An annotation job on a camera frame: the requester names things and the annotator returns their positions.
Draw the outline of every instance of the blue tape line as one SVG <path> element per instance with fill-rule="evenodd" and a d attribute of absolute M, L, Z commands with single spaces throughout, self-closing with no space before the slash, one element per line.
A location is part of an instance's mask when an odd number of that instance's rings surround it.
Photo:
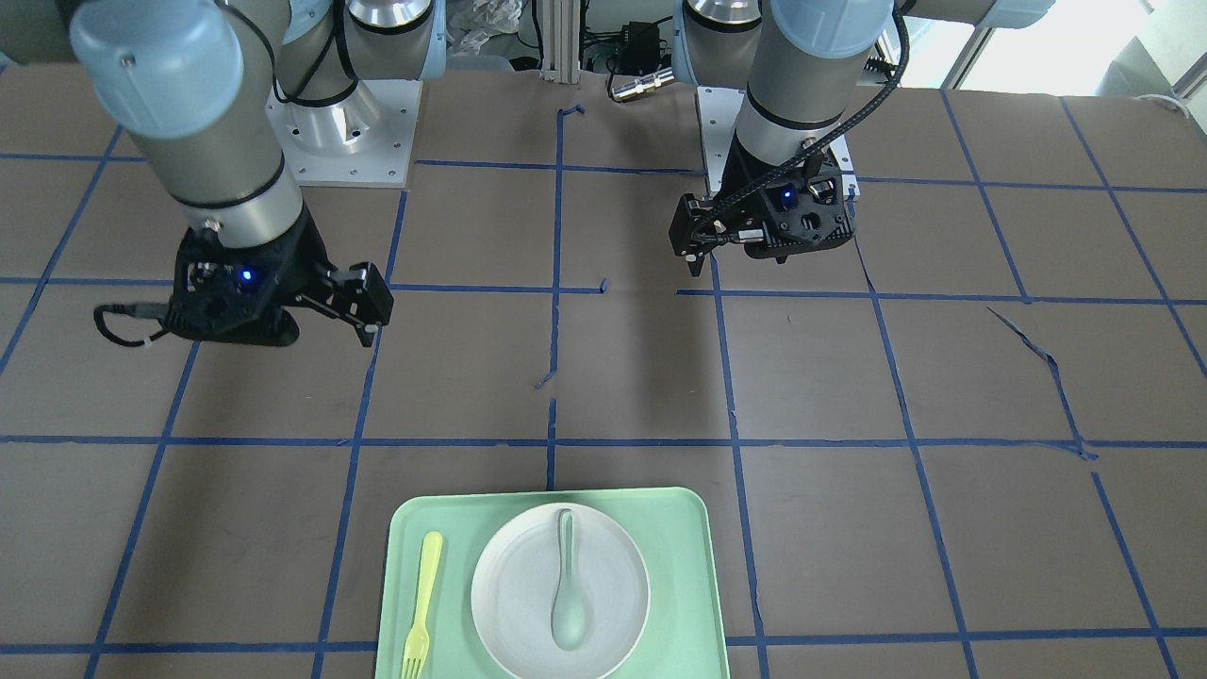
<path fill-rule="evenodd" d="M 599 165 L 564 165 L 568 171 L 601 171 L 610 174 L 678 174 L 686 176 L 704 176 L 709 174 L 701 169 L 688 168 L 606 168 Z"/>
<path fill-rule="evenodd" d="M 546 287 L 540 285 L 459 285 L 441 282 L 391 282 L 390 289 L 406 292 L 513 292 L 521 294 L 602 294 L 597 287 Z"/>
<path fill-rule="evenodd" d="M 245 644 L 237 642 L 173 642 L 145 644 L 103 644 L 100 655 L 156 655 L 156 654 L 313 654 L 375 651 L 377 642 L 268 642 Z M 0 644 L 0 655 L 83 655 L 97 649 L 95 644 Z"/>
<path fill-rule="evenodd" d="M 1110 440 L 1091 440 L 1088 441 L 1091 446 L 1097 446 L 1100 449 L 1190 449 L 1190 450 L 1207 450 L 1207 441 L 1110 441 Z"/>
<path fill-rule="evenodd" d="M 570 109 L 559 110 L 559 115 L 570 115 L 573 112 L 585 113 L 587 109 L 578 110 L 582 104 L 572 106 Z M 432 165 L 432 166 L 451 166 L 451 168 L 492 168 L 492 169 L 535 169 L 535 170 L 556 170 L 561 168 L 565 171 L 594 171 L 594 172 L 611 172 L 611 174 L 680 174 L 689 176 L 705 175 L 705 170 L 694 168 L 616 168 L 605 165 L 567 165 L 559 160 L 558 163 L 502 163 L 502 162 L 490 162 L 490 160 L 443 160 L 443 159 L 421 159 L 415 160 L 416 165 Z"/>
<path fill-rule="evenodd" d="M 163 443 L 159 437 L 72 437 L 63 435 L 22 435 L 2 434 L 0 444 L 59 445 L 80 444 L 89 446 L 154 446 Z"/>
<path fill-rule="evenodd" d="M 415 160 L 416 165 L 445 168 L 496 168 L 496 169 L 556 169 L 549 163 L 494 163 L 489 160 Z"/>
<path fill-rule="evenodd" d="M 88 181 L 88 187 L 84 188 L 83 195 L 80 198 L 80 204 L 76 205 L 75 213 L 71 215 L 71 219 L 63 230 L 63 236 L 59 238 L 59 242 L 54 246 L 54 251 L 51 253 L 49 261 L 46 262 L 46 268 L 42 269 L 42 275 L 39 277 L 37 285 L 34 287 L 34 293 L 29 298 L 29 304 L 25 305 L 25 311 L 21 315 L 21 320 L 17 321 L 17 328 L 13 329 L 12 335 L 8 338 L 8 345 L 5 347 L 4 355 L 0 356 L 0 375 L 4 375 L 5 369 L 8 368 L 8 361 L 12 359 L 12 353 L 17 350 L 17 344 L 21 343 L 21 335 L 25 332 L 25 326 L 29 324 L 29 318 L 34 316 L 34 309 L 37 308 L 37 302 L 42 298 L 42 291 L 46 289 L 46 282 L 51 279 L 51 274 L 54 273 L 54 267 L 59 263 L 59 257 L 63 256 L 63 250 L 66 248 L 68 240 L 70 240 L 71 234 L 75 233 L 76 226 L 80 223 L 80 217 L 83 216 L 83 211 L 88 206 L 88 200 L 92 198 L 93 192 L 97 189 L 97 185 L 100 182 L 100 175 L 105 171 L 109 154 L 113 152 L 113 146 L 117 145 L 117 140 L 121 139 L 121 136 L 122 127 L 117 125 L 117 128 L 113 129 L 113 135 L 109 140 L 109 146 L 105 147 L 105 154 L 97 164 L 97 171 L 92 172 L 92 180 Z"/>
<path fill-rule="evenodd" d="M 951 109 L 951 101 L 947 99 L 947 93 L 940 89 L 939 96 L 943 98 L 943 106 L 947 110 L 947 118 L 951 119 L 951 127 L 956 130 L 956 139 L 960 141 L 960 148 L 964 152 L 964 159 L 968 160 L 968 169 L 973 172 L 973 178 L 976 181 L 976 189 L 981 194 L 981 201 L 985 203 L 985 211 L 989 212 L 989 221 L 993 224 L 993 232 L 997 234 L 998 242 L 1002 244 L 1002 253 L 1005 254 L 1005 263 L 1010 267 L 1010 275 L 1014 276 L 1014 282 L 1019 286 L 1019 294 L 1030 299 L 1027 295 L 1027 288 L 1022 283 L 1022 275 L 1019 274 L 1019 267 L 1014 263 L 1014 254 L 1010 253 L 1010 245 L 1005 241 L 1005 233 L 1002 232 L 1002 224 L 997 221 L 997 212 L 993 211 L 993 203 L 990 201 L 989 192 L 985 191 L 985 185 L 981 182 L 980 172 L 976 171 L 976 163 L 973 162 L 973 153 L 968 148 L 968 142 L 964 140 L 964 133 L 960 129 L 960 122 L 956 121 L 956 112 Z"/>
<path fill-rule="evenodd" d="M 129 287 L 171 287 L 167 279 L 154 277 L 52 277 L 51 285 L 122 285 Z"/>
<path fill-rule="evenodd" d="M 169 437 L 169 446 L 274 446 L 292 449 L 344 449 L 350 439 L 288 439 L 272 437 Z"/>
<path fill-rule="evenodd" d="M 185 368 L 180 373 L 180 381 L 176 384 L 176 393 L 171 398 L 171 408 L 168 410 L 168 420 L 163 425 L 162 438 L 171 435 L 171 428 L 176 425 L 176 416 L 180 415 L 180 404 L 185 399 L 185 390 L 188 387 L 188 379 L 193 374 L 193 365 L 197 363 L 197 352 L 200 344 L 193 343 L 188 349 L 188 358 L 185 359 Z M 117 567 L 117 575 L 113 578 L 113 586 L 109 592 L 109 602 L 105 604 L 105 613 L 100 619 L 100 627 L 97 630 L 97 640 L 93 651 L 88 656 L 88 666 L 84 669 L 84 679 L 93 679 L 97 675 L 97 665 L 100 662 L 100 648 L 109 637 L 109 630 L 113 624 L 113 614 L 117 613 L 117 603 L 122 597 L 126 586 L 126 575 L 130 570 L 130 562 L 134 560 L 134 549 L 139 544 L 139 534 L 142 532 L 142 522 L 146 520 L 147 508 L 151 505 L 151 494 L 154 492 L 156 481 L 159 479 L 159 469 L 163 467 L 164 453 L 168 445 L 161 443 L 156 449 L 154 458 L 151 461 L 151 469 L 147 470 L 146 484 L 142 485 L 142 496 L 139 498 L 139 508 L 134 513 L 134 523 L 130 526 L 130 534 L 126 539 L 126 549 L 122 552 L 122 561 Z"/>
<path fill-rule="evenodd" d="M 1170 638 L 1205 638 L 1207 627 L 1162 627 L 1160 633 Z M 1034 642 L 1054 639 L 1151 639 L 1148 627 L 1100 627 L 1085 630 L 1004 630 L 969 632 L 973 642 Z M 954 643 L 957 632 L 898 632 L 884 634 L 804 634 L 768 637 L 725 637 L 725 645 L 742 646 L 834 646 L 834 645 L 891 645 Z M 154 654 L 311 654 L 323 652 L 373 652 L 377 642 L 268 642 L 257 644 L 234 642 L 173 642 L 104 644 L 100 655 L 154 655 Z M 0 644 L 0 656 L 30 655 L 83 655 L 95 649 L 94 644 Z"/>
<path fill-rule="evenodd" d="M 105 156 L 83 156 L 75 153 L 0 153 L 0 160 L 75 160 L 82 163 L 99 163 L 104 159 L 106 159 Z"/>
<path fill-rule="evenodd" d="M 885 346 L 885 358 L 888 361 L 888 373 L 893 379 L 893 391 L 897 393 L 897 404 L 902 411 L 902 426 L 905 429 L 905 438 L 910 444 L 910 452 L 914 455 L 914 469 L 917 473 L 917 481 L 922 488 L 922 499 L 926 503 L 926 514 L 931 521 L 931 532 L 934 535 L 934 545 L 939 554 L 939 564 L 943 567 L 943 579 L 947 586 L 947 597 L 951 599 L 951 610 L 956 619 L 956 628 L 960 632 L 960 645 L 964 650 L 964 662 L 968 666 L 970 679 L 978 679 L 976 660 L 973 657 L 973 646 L 968 637 L 968 625 L 964 621 L 963 607 L 960 603 L 960 593 L 956 591 L 956 578 L 951 570 L 951 561 L 947 558 L 947 546 L 943 540 L 943 527 L 939 525 L 939 513 L 934 507 L 934 496 L 931 492 L 931 481 L 926 475 L 926 464 L 922 462 L 922 451 L 917 445 L 917 437 L 914 433 L 914 423 L 910 421 L 909 405 L 905 402 L 905 388 L 902 385 L 900 373 L 897 370 L 897 355 L 888 336 L 888 324 L 885 322 L 885 311 L 880 305 L 880 297 L 876 286 L 868 274 L 868 264 L 863 259 L 863 250 L 859 247 L 859 238 L 855 239 L 855 251 L 859 257 L 859 265 L 863 267 L 863 277 L 868 281 L 868 293 L 871 295 L 871 306 L 876 314 L 876 326 L 880 328 L 880 341 Z"/>
<path fill-rule="evenodd" d="M 1139 236 L 1136 235 L 1136 229 L 1132 228 L 1131 219 L 1127 218 L 1127 212 L 1124 211 L 1124 206 L 1119 201 L 1119 195 L 1115 194 L 1114 187 L 1107 178 L 1107 172 L 1104 172 L 1102 170 L 1102 165 L 1098 164 L 1098 158 L 1090 148 L 1090 142 L 1085 139 L 1085 134 L 1081 133 L 1081 127 L 1077 124 L 1073 110 L 1068 107 L 1068 101 L 1063 98 L 1061 98 L 1060 105 L 1065 109 L 1065 116 L 1068 118 L 1069 124 L 1073 125 L 1073 131 L 1077 134 L 1078 141 L 1080 141 L 1081 147 L 1085 148 L 1085 154 L 1089 156 L 1090 163 L 1094 165 L 1094 171 L 1098 172 L 1098 178 L 1102 180 L 1102 186 L 1106 187 L 1107 194 L 1110 195 L 1110 203 L 1114 204 L 1115 211 L 1119 212 L 1119 218 L 1124 222 L 1124 228 L 1127 229 L 1127 235 L 1131 238 L 1132 245 L 1136 246 L 1136 252 L 1139 253 L 1139 258 L 1144 262 L 1144 268 L 1148 269 L 1148 274 L 1153 277 L 1153 282 L 1156 285 L 1156 291 L 1160 292 L 1161 298 L 1166 300 L 1170 315 L 1173 316 L 1173 322 L 1178 326 L 1178 332 L 1182 332 L 1182 339 L 1186 344 L 1186 349 L 1190 350 L 1190 356 L 1194 357 L 1195 363 L 1199 364 L 1199 371 L 1203 374 L 1203 377 L 1207 377 L 1207 363 L 1203 363 L 1202 355 L 1199 353 L 1199 347 L 1195 346 L 1194 339 L 1190 338 L 1190 332 L 1186 330 L 1186 324 L 1182 322 L 1182 315 L 1170 299 L 1170 293 L 1165 289 L 1165 283 L 1161 282 L 1161 277 L 1156 274 L 1156 268 L 1148 258 L 1148 252 L 1145 252 L 1144 246 L 1141 245 Z"/>
<path fill-rule="evenodd" d="M 558 399 L 549 399 L 548 443 L 544 449 L 544 490 L 558 490 Z"/>
<path fill-rule="evenodd" d="M 686 297 L 711 297 L 716 294 L 712 289 L 680 288 L 676 294 Z M 870 299 L 868 292 L 851 289 L 722 289 L 723 297 L 801 297 L 801 298 L 832 298 L 832 299 Z M 978 294 L 943 292 L 876 292 L 881 299 L 912 299 L 932 302 L 1043 302 L 1050 304 L 1133 304 L 1133 305 L 1159 305 L 1170 303 L 1184 305 L 1207 305 L 1207 299 L 1158 299 L 1145 297 L 1020 297 L 1018 294 Z"/>
<path fill-rule="evenodd" d="M 1144 608 L 1144 617 L 1148 619 L 1148 626 L 1151 630 L 1154 637 L 1156 637 L 1156 645 L 1161 649 L 1161 658 L 1165 661 L 1165 668 L 1170 671 L 1170 679 L 1178 679 L 1178 669 L 1173 666 L 1173 657 L 1170 655 L 1170 646 L 1165 643 L 1165 636 L 1161 632 L 1161 627 L 1156 624 L 1156 614 L 1153 611 L 1153 603 L 1148 599 L 1148 593 L 1144 592 L 1144 583 L 1141 581 L 1139 572 L 1136 569 L 1136 562 L 1132 561 L 1131 550 L 1127 549 L 1127 540 L 1124 539 L 1124 532 L 1119 528 L 1119 521 L 1115 520 L 1115 510 L 1110 508 L 1110 499 L 1107 498 L 1107 490 L 1102 486 L 1102 478 L 1098 476 L 1097 472 L 1090 474 L 1094 479 L 1094 487 L 1098 491 L 1098 501 L 1102 502 L 1102 511 L 1107 514 L 1107 522 L 1110 523 L 1110 532 L 1115 535 L 1115 543 L 1119 545 L 1119 552 L 1124 557 L 1124 563 L 1127 566 L 1127 574 L 1131 575 L 1132 585 L 1136 586 L 1136 596 L 1139 597 L 1141 607 Z"/>
<path fill-rule="evenodd" d="M 1018 323 L 1015 323 L 1013 320 L 997 312 L 991 306 L 985 306 L 985 308 L 989 309 L 991 314 L 996 315 L 997 320 L 1001 320 L 1003 323 L 1005 323 L 1007 327 L 1013 329 L 1014 333 L 1018 334 L 1020 339 L 1022 339 L 1022 344 L 1026 345 L 1028 350 L 1031 350 L 1031 353 L 1044 359 L 1044 363 L 1048 364 L 1048 373 L 1051 374 L 1053 382 L 1056 384 L 1056 393 L 1060 396 L 1060 405 L 1062 409 L 1065 409 L 1065 420 L 1068 422 L 1068 429 L 1073 434 L 1072 452 L 1077 453 L 1079 458 L 1085 461 L 1098 460 L 1098 456 L 1085 450 L 1085 439 L 1081 438 L 1081 431 L 1078 429 L 1077 427 L 1077 418 L 1073 417 L 1073 406 L 1069 405 L 1068 394 L 1065 392 L 1065 382 L 1060 377 L 1060 365 L 1056 363 L 1056 358 L 1053 357 L 1051 352 L 1049 352 L 1048 350 L 1040 347 L 1039 345 L 1036 345 L 1032 341 L 1031 336 L 1027 336 L 1027 333 L 1024 332 L 1022 328 L 1019 327 Z"/>
<path fill-rule="evenodd" d="M 369 439 L 361 440 L 361 447 L 379 449 L 447 449 L 447 447 L 544 447 L 547 439 Z M 556 439 L 565 447 L 727 447 L 730 439 Z M 1048 446 L 1068 450 L 1073 441 L 1059 439 L 915 439 L 923 449 L 941 446 L 962 447 L 1022 447 Z M 1155 449 L 1155 450 L 1207 450 L 1207 441 L 1160 441 L 1160 440 L 1086 440 L 1097 449 Z M 70 434 L 2 434 L 0 444 L 29 445 L 158 445 L 168 446 L 275 446 L 275 447 L 349 447 L 350 439 L 288 439 L 288 438 L 226 438 L 226 437 L 72 437 Z M 908 439 L 739 439 L 744 449 L 787 447 L 787 449 L 908 449 Z"/>
<path fill-rule="evenodd" d="M 361 447 L 373 449 L 543 449 L 546 439 L 363 439 Z"/>
<path fill-rule="evenodd" d="M 356 472 L 360 467 L 361 446 L 365 438 L 365 421 L 368 417 L 369 398 L 373 394 L 373 379 L 377 375 L 377 361 L 381 351 L 381 334 L 378 333 L 377 343 L 373 345 L 373 358 L 365 371 L 365 386 L 361 388 L 361 408 L 356 414 L 356 429 L 352 434 L 352 450 L 348 456 L 348 478 L 344 482 L 344 502 L 339 510 L 339 528 L 336 531 L 336 550 L 331 557 L 331 575 L 327 579 L 327 595 L 322 603 L 322 619 L 319 622 L 319 644 L 326 644 L 331 634 L 331 617 L 336 610 L 336 593 L 339 590 L 339 572 L 344 562 L 344 545 L 348 542 L 348 525 L 352 515 L 352 497 L 356 493 Z M 326 651 L 320 648 L 314 654 L 314 665 L 310 668 L 311 679 L 322 677 L 322 662 Z"/>
<path fill-rule="evenodd" d="M 398 193 L 398 207 L 393 212 L 393 234 L 390 236 L 390 258 L 385 263 L 385 279 L 393 277 L 393 268 L 398 263 L 398 242 L 402 240 L 402 219 L 407 215 L 407 192 Z"/>
<path fill-rule="evenodd" d="M 550 370 L 544 377 L 541 379 L 540 382 L 537 382 L 536 385 L 533 385 L 532 388 L 533 390 L 541 390 L 542 387 L 544 387 L 546 385 L 548 385 L 549 381 L 553 380 L 553 376 L 556 375 L 556 374 L 558 374 L 558 371 Z"/>
<path fill-rule="evenodd" d="M 737 519 L 742 527 L 742 552 L 746 557 L 746 585 L 751 595 L 751 615 L 754 620 L 754 636 L 764 637 L 763 611 L 758 605 L 758 569 L 754 563 L 754 542 L 751 534 L 750 505 L 746 501 L 746 473 L 742 467 L 741 437 L 737 432 L 737 404 L 734 398 L 734 376 L 729 363 L 729 333 L 725 326 L 725 306 L 721 295 L 721 264 L 717 257 L 709 253 L 712 270 L 713 304 L 717 312 L 717 339 L 721 349 L 721 373 L 725 386 L 725 409 L 729 416 L 729 446 L 734 458 L 734 484 L 737 490 Z M 771 668 L 766 658 L 766 645 L 757 644 L 759 675 L 770 679 Z"/>
<path fill-rule="evenodd" d="M 1193 187 L 1165 188 L 1161 186 L 1112 186 L 1112 188 L 1115 191 L 1126 191 L 1131 193 L 1194 193 L 1194 194 L 1207 193 L 1207 188 L 1193 188 Z"/>

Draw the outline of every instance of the light blue joint cap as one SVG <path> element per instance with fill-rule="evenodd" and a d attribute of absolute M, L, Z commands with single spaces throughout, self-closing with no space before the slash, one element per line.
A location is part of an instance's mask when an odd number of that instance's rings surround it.
<path fill-rule="evenodd" d="M 780 33 L 801 52 L 845 59 L 871 47 L 892 21 L 893 0 L 771 0 Z"/>
<path fill-rule="evenodd" d="M 683 25 L 683 2 L 675 4 L 675 36 L 671 39 L 671 72 L 677 82 L 699 84 L 687 52 L 687 27 Z"/>
<path fill-rule="evenodd" d="M 432 1 L 432 36 L 427 40 L 427 57 L 419 80 L 436 80 L 448 66 L 448 19 L 444 18 L 444 0 Z"/>
<path fill-rule="evenodd" d="M 71 47 L 105 110 L 153 139 L 209 127 L 243 84 L 239 39 L 210 0 L 84 2 Z"/>
<path fill-rule="evenodd" d="M 327 16 L 332 0 L 290 0 L 290 28 L 285 31 L 285 45 L 302 37 Z"/>
<path fill-rule="evenodd" d="M 976 28 L 1027 28 L 1044 18 L 1056 0 L 997 0 Z"/>

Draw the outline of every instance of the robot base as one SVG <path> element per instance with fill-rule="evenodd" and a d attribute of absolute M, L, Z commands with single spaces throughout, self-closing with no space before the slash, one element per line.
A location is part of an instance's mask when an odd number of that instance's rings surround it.
<path fill-rule="evenodd" d="M 402 188 L 407 185 L 422 82 L 374 80 L 362 81 L 361 84 L 375 99 L 383 122 L 373 130 L 372 137 L 360 140 L 366 144 L 357 142 L 352 152 L 332 148 L 332 153 L 320 154 L 314 151 L 313 145 L 304 147 L 298 140 L 301 134 L 295 134 L 295 116 L 288 110 L 293 104 L 281 104 L 275 99 L 268 101 L 268 119 L 285 150 L 285 163 L 293 170 L 293 177 L 299 185 L 383 188 Z M 332 127 L 339 124 L 337 118 L 338 116 L 331 117 Z"/>

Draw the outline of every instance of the green tray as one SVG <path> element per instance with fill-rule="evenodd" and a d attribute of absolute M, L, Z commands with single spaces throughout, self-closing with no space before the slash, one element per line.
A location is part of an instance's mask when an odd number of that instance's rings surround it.
<path fill-rule="evenodd" d="M 611 516 L 632 535 L 649 570 L 649 619 L 641 642 L 610 679 L 729 679 L 709 514 L 687 488 L 443 496 L 407 502 L 390 521 L 375 679 L 398 679 L 415 610 L 419 548 L 444 534 L 444 556 L 427 630 L 432 646 L 422 679 L 508 679 L 478 639 L 470 585 L 478 557 L 515 515 L 547 503 L 579 503 Z"/>

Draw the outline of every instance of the metal mounting plate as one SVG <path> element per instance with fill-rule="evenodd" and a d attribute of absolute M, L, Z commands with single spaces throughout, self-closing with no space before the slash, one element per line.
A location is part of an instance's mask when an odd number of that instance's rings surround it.
<path fill-rule="evenodd" d="M 418 80 L 365 81 L 387 111 L 390 134 L 381 144 L 350 156 L 315 156 L 295 142 L 286 105 L 270 99 L 268 119 L 285 150 L 285 164 L 302 186 L 375 186 L 402 188 L 407 185 L 410 152 L 419 119 L 419 98 L 424 83 Z"/>
<path fill-rule="evenodd" d="M 721 191 L 721 176 L 725 171 L 725 159 L 729 158 L 729 144 L 734 139 L 734 121 L 742 106 L 746 92 L 725 87 L 696 87 L 696 112 L 700 115 L 700 146 L 704 148 L 704 164 L 709 170 L 709 189 Z M 846 144 L 846 136 L 839 136 L 830 144 L 834 159 L 842 170 L 844 194 L 852 192 L 858 198 L 859 180 L 855 175 L 855 162 Z"/>

